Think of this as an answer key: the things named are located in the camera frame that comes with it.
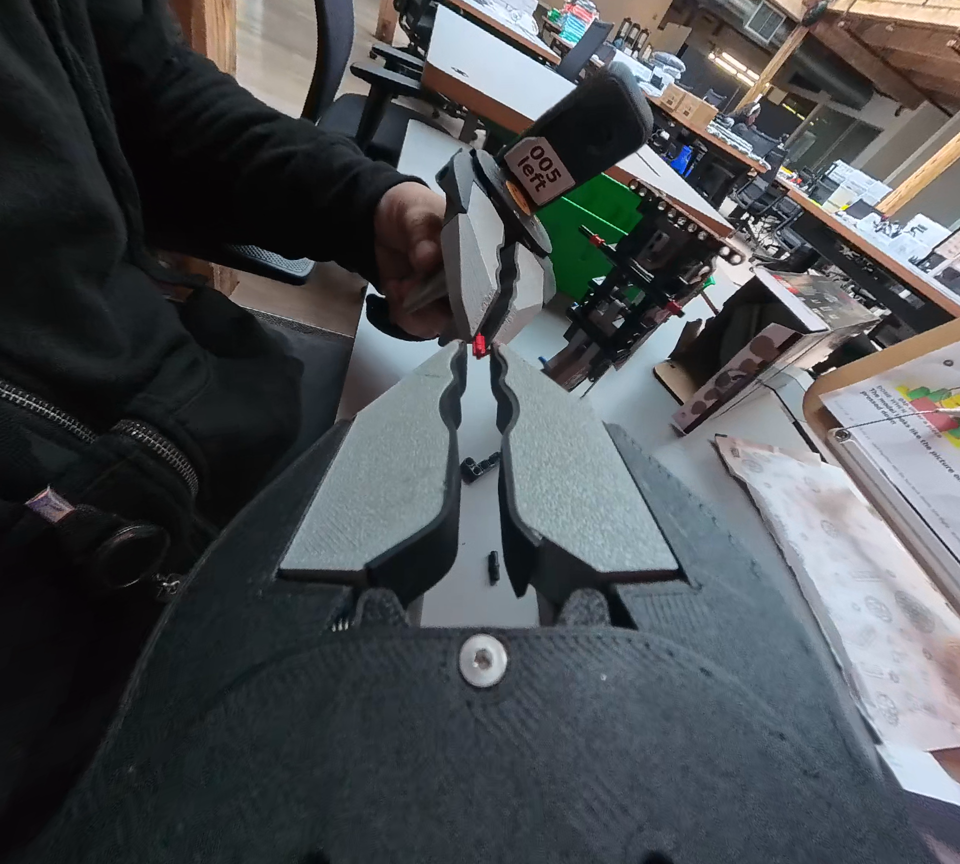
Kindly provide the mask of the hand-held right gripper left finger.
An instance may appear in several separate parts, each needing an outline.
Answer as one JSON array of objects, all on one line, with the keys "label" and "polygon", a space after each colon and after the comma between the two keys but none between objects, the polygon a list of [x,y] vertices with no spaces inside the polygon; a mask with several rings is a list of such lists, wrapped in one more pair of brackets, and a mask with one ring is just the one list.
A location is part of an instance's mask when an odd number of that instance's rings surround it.
[{"label": "hand-held right gripper left finger", "polygon": [[420,600],[458,552],[466,346],[451,342],[348,422],[279,564],[293,581]]}]

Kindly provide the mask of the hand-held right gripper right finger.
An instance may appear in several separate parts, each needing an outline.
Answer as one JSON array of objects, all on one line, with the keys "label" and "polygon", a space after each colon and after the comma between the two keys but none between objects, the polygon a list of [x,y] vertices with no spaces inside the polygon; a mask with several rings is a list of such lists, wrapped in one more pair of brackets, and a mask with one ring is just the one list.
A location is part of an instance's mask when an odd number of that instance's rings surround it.
[{"label": "hand-held right gripper right finger", "polygon": [[490,356],[503,566],[516,596],[679,580],[661,525],[594,410],[509,346]]}]

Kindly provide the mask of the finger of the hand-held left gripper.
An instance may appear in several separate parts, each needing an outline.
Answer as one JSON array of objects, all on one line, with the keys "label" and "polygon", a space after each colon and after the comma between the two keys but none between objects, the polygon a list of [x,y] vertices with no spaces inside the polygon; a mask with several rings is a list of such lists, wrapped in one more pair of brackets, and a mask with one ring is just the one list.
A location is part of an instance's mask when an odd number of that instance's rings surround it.
[{"label": "finger of the hand-held left gripper", "polygon": [[506,345],[515,329],[519,259],[507,244],[504,224],[485,195],[471,195],[440,233],[443,270],[454,335]]},{"label": "finger of the hand-held left gripper", "polygon": [[526,329],[556,294],[549,256],[530,250],[508,251],[499,290],[486,316],[486,343],[506,345]]}]

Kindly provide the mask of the grey red toy brick model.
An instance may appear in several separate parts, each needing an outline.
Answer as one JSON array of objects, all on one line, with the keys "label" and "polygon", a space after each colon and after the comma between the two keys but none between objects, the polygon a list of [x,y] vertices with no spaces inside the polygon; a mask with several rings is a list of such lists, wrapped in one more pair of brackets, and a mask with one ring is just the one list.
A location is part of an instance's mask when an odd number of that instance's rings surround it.
[{"label": "grey red toy brick model", "polygon": [[581,231],[609,259],[611,270],[603,279],[595,278],[582,299],[571,299],[563,348],[540,360],[546,376],[568,391],[620,369],[654,331],[684,315],[685,307],[712,283],[717,263],[724,261],[650,272],[628,248],[629,234],[611,246],[586,228]]}]

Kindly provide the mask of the long black toy beam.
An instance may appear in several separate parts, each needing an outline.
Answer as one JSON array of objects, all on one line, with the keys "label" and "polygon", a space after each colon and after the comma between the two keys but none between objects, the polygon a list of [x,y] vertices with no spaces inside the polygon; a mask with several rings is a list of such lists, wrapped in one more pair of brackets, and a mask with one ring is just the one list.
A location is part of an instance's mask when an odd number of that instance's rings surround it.
[{"label": "long black toy beam", "polygon": [[717,259],[739,266],[749,259],[739,246],[719,235],[650,185],[633,178],[630,191],[639,198],[638,223],[625,239],[635,260],[654,273],[694,263],[713,267]]}]

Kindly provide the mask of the cardboard toy set box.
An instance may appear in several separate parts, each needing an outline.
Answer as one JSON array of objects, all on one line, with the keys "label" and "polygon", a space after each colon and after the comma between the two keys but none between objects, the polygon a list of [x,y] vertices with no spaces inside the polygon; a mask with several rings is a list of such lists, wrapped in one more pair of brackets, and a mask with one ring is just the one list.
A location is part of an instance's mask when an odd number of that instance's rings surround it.
[{"label": "cardboard toy set box", "polygon": [[830,277],[756,268],[717,314],[690,320],[654,366],[679,405],[672,429],[690,434],[754,386],[811,369],[881,318]]}]

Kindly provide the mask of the long work table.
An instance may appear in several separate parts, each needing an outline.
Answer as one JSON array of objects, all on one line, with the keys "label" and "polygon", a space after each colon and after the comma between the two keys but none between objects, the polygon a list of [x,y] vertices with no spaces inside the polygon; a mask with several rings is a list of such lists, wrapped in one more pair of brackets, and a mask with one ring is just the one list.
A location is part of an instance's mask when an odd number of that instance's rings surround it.
[{"label": "long work table", "polygon": [[872,244],[792,184],[780,186],[800,209],[790,229],[906,327],[920,333],[959,317],[958,295],[942,283]]},{"label": "long work table", "polygon": [[759,175],[770,170],[765,158],[757,157],[752,150],[744,150],[724,126],[714,125],[719,112],[713,105],[675,84],[665,93],[646,97],[653,110],[654,126],[664,130],[671,141],[699,142],[711,157],[733,162],[751,173]]}]

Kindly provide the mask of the grey desk wood edge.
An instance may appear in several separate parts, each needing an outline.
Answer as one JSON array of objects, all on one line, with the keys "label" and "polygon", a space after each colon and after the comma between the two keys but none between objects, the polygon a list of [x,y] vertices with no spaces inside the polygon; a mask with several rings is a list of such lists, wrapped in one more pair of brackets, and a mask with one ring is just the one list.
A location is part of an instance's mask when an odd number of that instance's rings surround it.
[{"label": "grey desk wood edge", "polygon": [[[573,83],[447,6],[437,8],[421,82],[513,136],[573,90]],[[605,172],[624,186],[640,182],[722,240],[733,233],[727,219],[649,146]]]}]

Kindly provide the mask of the dark office chair back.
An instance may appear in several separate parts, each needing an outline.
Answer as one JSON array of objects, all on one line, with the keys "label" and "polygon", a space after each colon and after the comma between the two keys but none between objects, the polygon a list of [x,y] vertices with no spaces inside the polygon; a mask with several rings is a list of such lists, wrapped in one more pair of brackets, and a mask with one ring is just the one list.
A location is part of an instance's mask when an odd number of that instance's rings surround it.
[{"label": "dark office chair back", "polygon": [[383,43],[371,51],[383,63],[350,63],[354,0],[314,0],[317,53],[302,118],[353,140],[376,161],[397,166],[410,122],[443,128],[431,117],[396,102],[421,100],[424,63]]}]

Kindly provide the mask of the patterned paper bag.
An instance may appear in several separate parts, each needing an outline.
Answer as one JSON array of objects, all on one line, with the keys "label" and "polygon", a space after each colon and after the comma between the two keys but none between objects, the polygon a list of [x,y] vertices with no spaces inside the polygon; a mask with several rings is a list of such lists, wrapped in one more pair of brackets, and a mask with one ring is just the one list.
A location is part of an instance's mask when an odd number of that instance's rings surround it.
[{"label": "patterned paper bag", "polygon": [[882,742],[959,746],[958,614],[847,474],[809,451],[718,435]]}]

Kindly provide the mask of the clear acrylic holder bar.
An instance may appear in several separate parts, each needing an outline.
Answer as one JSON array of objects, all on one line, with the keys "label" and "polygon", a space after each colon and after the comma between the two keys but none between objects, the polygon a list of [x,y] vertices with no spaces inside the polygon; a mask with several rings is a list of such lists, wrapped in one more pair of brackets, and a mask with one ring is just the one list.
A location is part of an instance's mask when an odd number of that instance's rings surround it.
[{"label": "clear acrylic holder bar", "polygon": [[871,460],[851,429],[830,428],[826,442],[860,491],[880,513],[918,562],[945,589],[958,592],[958,546],[948,544],[906,493],[906,483],[893,471]]}]

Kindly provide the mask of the instruction sheet on clipboard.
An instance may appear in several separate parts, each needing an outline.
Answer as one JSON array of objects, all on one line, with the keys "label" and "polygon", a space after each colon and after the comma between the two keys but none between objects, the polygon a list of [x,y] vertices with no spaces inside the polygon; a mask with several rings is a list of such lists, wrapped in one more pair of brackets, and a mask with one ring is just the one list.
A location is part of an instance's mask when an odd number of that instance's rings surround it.
[{"label": "instruction sheet on clipboard", "polygon": [[[848,385],[851,385],[853,383],[863,381],[866,378],[870,378],[875,374],[878,374],[883,371],[894,368],[896,366],[905,364],[906,362],[911,361],[917,357],[925,355],[929,352],[937,351],[942,347],[945,347],[953,343],[957,343],[959,345],[958,319],[951,320],[948,323],[941,325],[940,327],[921,333],[918,336],[915,336],[905,342],[897,343],[891,347],[886,348],[885,350],[878,351],[869,356],[860,358],[859,360],[854,361],[846,366],[842,366],[839,369],[835,369],[825,374],[824,376],[820,377],[807,391],[806,396],[804,397],[803,403],[802,403],[803,412],[806,416],[807,423],[812,427],[813,432],[816,434],[816,436],[823,440],[825,445],[829,448],[830,454],[833,456],[835,461],[851,478],[854,485],[857,486],[858,491],[861,492],[863,495],[864,493],[860,490],[858,485],[855,483],[852,476],[842,466],[841,462],[838,461],[838,459],[834,455],[833,450],[827,443],[828,430],[834,427],[840,427],[840,425],[838,424],[834,416],[824,406],[824,403],[822,402],[823,397],[829,391],[834,391],[834,390],[846,387]],[[892,527],[890,525],[889,527],[897,536],[896,532],[892,529]],[[899,537],[898,539],[905,546],[905,544]],[[958,539],[947,537],[946,541],[949,545],[958,546],[958,561],[959,561],[959,534],[958,534]],[[930,575],[930,572],[924,568],[924,566],[918,561],[918,559],[912,553],[911,555],[917,560],[917,562],[921,565],[924,571],[928,573],[928,575],[931,577],[933,582],[949,598],[949,600],[954,605],[958,605],[959,586],[958,586],[958,591],[952,590],[949,587],[944,588],[940,582],[938,582],[935,578],[933,578]]]}]

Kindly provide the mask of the person's black jacket torso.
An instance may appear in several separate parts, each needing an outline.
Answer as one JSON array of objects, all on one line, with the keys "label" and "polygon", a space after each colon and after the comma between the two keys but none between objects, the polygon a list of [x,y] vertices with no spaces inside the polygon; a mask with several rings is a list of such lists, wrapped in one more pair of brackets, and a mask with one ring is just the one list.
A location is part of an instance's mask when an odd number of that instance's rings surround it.
[{"label": "person's black jacket torso", "polygon": [[131,87],[195,52],[168,0],[1,4],[7,862],[90,766],[178,584],[336,404],[328,346],[162,275],[125,144]]}]

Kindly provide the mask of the printed instruction sheet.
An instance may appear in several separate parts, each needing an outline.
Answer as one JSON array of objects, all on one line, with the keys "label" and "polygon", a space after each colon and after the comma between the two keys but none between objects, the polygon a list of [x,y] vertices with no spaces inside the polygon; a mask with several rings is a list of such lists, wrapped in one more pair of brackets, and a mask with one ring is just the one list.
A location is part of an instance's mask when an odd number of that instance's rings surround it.
[{"label": "printed instruction sheet", "polygon": [[822,403],[918,514],[958,540],[958,343],[830,390]]}]

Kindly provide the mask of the wall air vent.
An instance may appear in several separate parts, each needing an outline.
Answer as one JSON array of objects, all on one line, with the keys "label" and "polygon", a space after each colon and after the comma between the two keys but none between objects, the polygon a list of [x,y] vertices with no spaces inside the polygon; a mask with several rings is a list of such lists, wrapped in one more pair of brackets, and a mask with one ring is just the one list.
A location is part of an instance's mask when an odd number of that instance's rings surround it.
[{"label": "wall air vent", "polygon": [[757,42],[769,45],[784,27],[786,20],[786,15],[776,6],[760,0],[746,16],[744,29],[748,36]]}]

